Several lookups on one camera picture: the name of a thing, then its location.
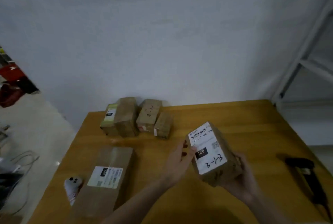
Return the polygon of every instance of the cable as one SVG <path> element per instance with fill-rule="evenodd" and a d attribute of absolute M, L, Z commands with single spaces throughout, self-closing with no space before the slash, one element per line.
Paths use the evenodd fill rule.
<path fill-rule="evenodd" d="M 23 165 L 21 165 L 21 167 L 25 167 L 25 166 L 28 166 L 29 165 L 29 167 L 27 168 L 27 170 L 25 171 L 25 173 L 23 174 L 23 176 L 15 183 L 15 185 L 11 188 L 11 191 L 10 191 L 10 193 L 8 194 L 8 196 L 7 196 L 7 198 L 6 198 L 6 200 L 5 200 L 5 202 L 8 200 L 8 198 L 9 198 L 9 196 L 10 196 L 10 194 L 13 192 L 13 190 L 14 190 L 14 188 L 21 182 L 21 180 L 24 178 L 24 177 L 26 177 L 27 175 L 28 175 L 28 173 L 29 173 L 29 171 L 31 170 L 31 168 L 32 168 L 32 166 L 34 165 L 34 163 L 39 159 L 39 155 L 38 154 L 36 154 L 34 151 L 31 151 L 31 150 L 28 150 L 28 151 L 24 151 L 24 152 L 22 152 L 21 154 L 19 154 L 19 155 L 17 155 L 16 157 L 14 157 L 14 158 L 12 158 L 10 161 L 11 162 L 13 162 L 15 159 L 17 159 L 17 158 L 19 158 L 19 159 L 17 159 L 15 162 L 13 162 L 13 163 L 18 163 L 20 160 L 22 160 L 23 158 L 25 158 L 25 157 L 28 157 L 28 156 L 31 156 L 31 162 L 30 163 L 27 163 L 27 164 L 23 164 Z M 26 196 L 26 200 L 25 200 L 25 202 L 23 203 L 23 205 L 17 210 L 17 211 L 15 211 L 14 213 L 11 213 L 10 215 L 15 215 L 15 214 L 17 214 L 19 211 L 21 211 L 26 205 L 27 205 L 27 203 L 28 203 L 28 201 L 29 201 L 29 190 L 30 190 L 30 182 L 28 181 L 27 182 L 27 196 Z"/>

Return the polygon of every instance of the black label with 150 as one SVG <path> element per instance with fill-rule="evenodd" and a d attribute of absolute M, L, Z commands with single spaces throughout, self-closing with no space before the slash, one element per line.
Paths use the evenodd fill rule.
<path fill-rule="evenodd" d="M 205 156 L 205 155 L 207 155 L 207 154 L 208 154 L 207 149 L 206 149 L 206 147 L 204 147 L 203 149 L 201 149 L 201 150 L 199 150 L 199 151 L 197 151 L 197 152 L 195 153 L 195 157 L 196 157 L 197 160 L 198 160 L 199 158 L 201 158 L 201 157 L 203 157 L 203 156 Z"/>

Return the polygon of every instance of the yellow table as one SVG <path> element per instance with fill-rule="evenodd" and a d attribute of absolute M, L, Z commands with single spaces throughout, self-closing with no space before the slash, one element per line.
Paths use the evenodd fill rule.
<path fill-rule="evenodd" d="M 168 140 L 147 133 L 141 133 L 136 138 L 108 138 L 99 128 L 105 112 L 89 113 L 29 223 L 64 222 L 70 211 L 64 180 L 73 175 L 89 178 L 102 147 L 114 145 L 135 149 L 138 158 L 126 196 L 130 198 L 158 177 L 169 151 L 183 141 L 186 134 L 206 121 L 221 130 L 233 150 L 247 155 L 263 191 L 293 221 L 324 220 L 276 155 L 284 153 L 314 160 L 315 172 L 331 206 L 333 178 L 269 101 L 173 106 L 165 107 L 163 111 L 174 116 Z M 200 181 L 191 166 L 181 182 L 156 202 L 144 223 L 256 223 L 256 220 L 244 204 L 224 189 L 212 188 Z"/>

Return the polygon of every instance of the cardboard box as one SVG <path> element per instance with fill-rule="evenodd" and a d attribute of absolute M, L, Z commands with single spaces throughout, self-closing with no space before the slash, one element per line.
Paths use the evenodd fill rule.
<path fill-rule="evenodd" d="M 137 109 L 134 97 L 121 98 L 117 102 L 117 110 L 114 116 L 114 125 L 122 137 L 135 137 L 139 134 L 136 127 Z"/>
<path fill-rule="evenodd" d="M 167 139 L 172 126 L 172 116 L 168 113 L 161 112 L 154 126 L 154 136 Z"/>
<path fill-rule="evenodd" d="M 197 147 L 192 164 L 202 181 L 215 187 L 242 173 L 239 160 L 221 132 L 210 122 L 189 133 L 186 141 Z"/>
<path fill-rule="evenodd" d="M 127 147 L 102 149 L 96 166 L 77 195 L 68 223 L 100 223 L 123 204 L 134 161 Z"/>
<path fill-rule="evenodd" d="M 154 125 L 161 107 L 162 107 L 161 100 L 152 100 L 152 99 L 144 100 L 143 107 L 138 116 L 138 119 L 136 120 L 138 129 L 141 132 L 147 131 L 149 133 L 154 134 Z"/>
<path fill-rule="evenodd" d="M 118 104 L 109 104 L 105 111 L 105 117 L 101 122 L 100 128 L 107 136 L 119 136 L 119 133 L 114 124 L 114 116 L 117 111 Z"/>

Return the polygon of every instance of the left hand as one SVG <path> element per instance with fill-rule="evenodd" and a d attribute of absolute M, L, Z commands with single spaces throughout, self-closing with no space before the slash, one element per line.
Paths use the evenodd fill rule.
<path fill-rule="evenodd" d="M 186 154 L 186 152 L 182 151 L 183 145 L 184 147 L 187 147 L 186 143 L 180 143 L 177 148 L 169 154 L 164 165 L 161 180 L 167 188 L 177 184 L 177 182 L 184 176 L 197 150 L 195 147 L 191 147 Z"/>

